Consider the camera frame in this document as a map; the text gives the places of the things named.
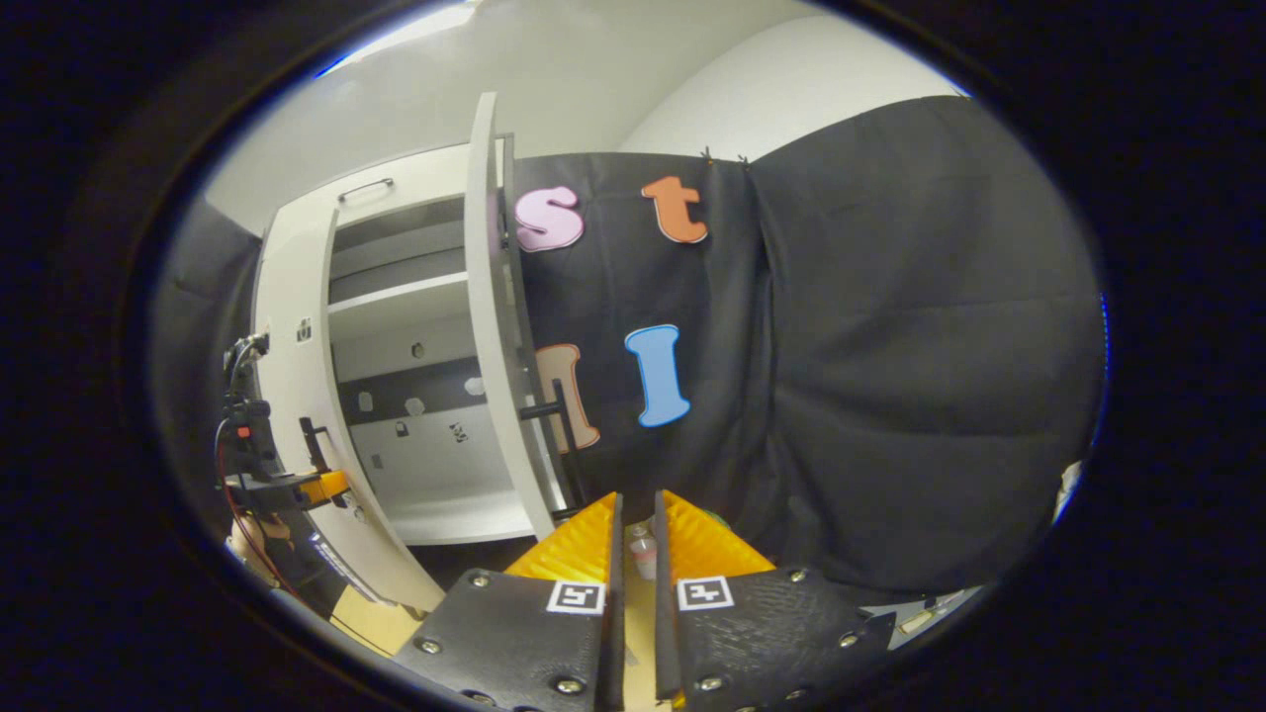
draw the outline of pink letter s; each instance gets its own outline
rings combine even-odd
[[[567,247],[585,232],[585,220],[568,208],[580,199],[570,188],[533,190],[514,205],[519,245],[525,252]]]

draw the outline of black fabric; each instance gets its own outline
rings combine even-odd
[[[644,185],[681,177],[699,191],[691,218],[710,236],[696,245],[661,234]],[[592,153],[515,161],[519,194],[565,185],[586,223],[562,250],[523,255],[523,281],[538,348],[580,348],[576,383],[601,433],[584,451],[590,492],[620,492],[629,521],[651,516],[656,489],[714,511],[748,499],[748,460],[758,451],[770,399],[768,283],[756,200],[742,165],[680,156]],[[675,324],[679,381],[691,412],[644,428],[637,357],[624,337]]]
[[[910,592],[991,579],[1050,523],[1103,372],[1085,236],[1005,127],[903,101],[752,166],[781,474],[814,565]]]
[[[929,98],[803,137],[749,167],[595,153],[515,162],[572,189],[573,245],[523,256],[537,346],[575,343],[601,432],[595,490],[629,517],[671,489],[775,560],[915,597],[985,583],[1050,524],[1101,385],[1086,238],[1009,132]],[[641,188],[699,190],[701,243]],[[624,337],[671,323],[684,418],[643,428]]]
[[[216,537],[229,509],[216,492],[213,440],[224,397],[223,353],[251,331],[261,241],[205,200],[190,205],[171,239],[149,307],[149,403],[171,473]]]

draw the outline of cabinet shelf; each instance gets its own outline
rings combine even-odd
[[[382,508],[409,546],[472,544],[533,533],[523,500],[511,488],[428,502],[382,500]]]
[[[329,340],[346,341],[470,313],[466,272],[401,284],[329,305]]]

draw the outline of screw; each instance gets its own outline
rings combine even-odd
[[[585,683],[571,678],[563,678],[555,683],[555,689],[563,694],[580,694],[585,692]]]

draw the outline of metal handle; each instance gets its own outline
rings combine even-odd
[[[366,188],[370,188],[370,186],[373,186],[373,185],[379,185],[379,184],[382,184],[382,185],[386,185],[387,188],[391,188],[392,185],[395,185],[395,179],[376,180],[373,182],[367,182],[365,185],[358,185],[358,186],[353,188],[352,190],[344,190],[343,193],[338,194],[338,201],[339,203],[347,203],[347,196],[348,195],[356,193],[357,190],[363,190]]]

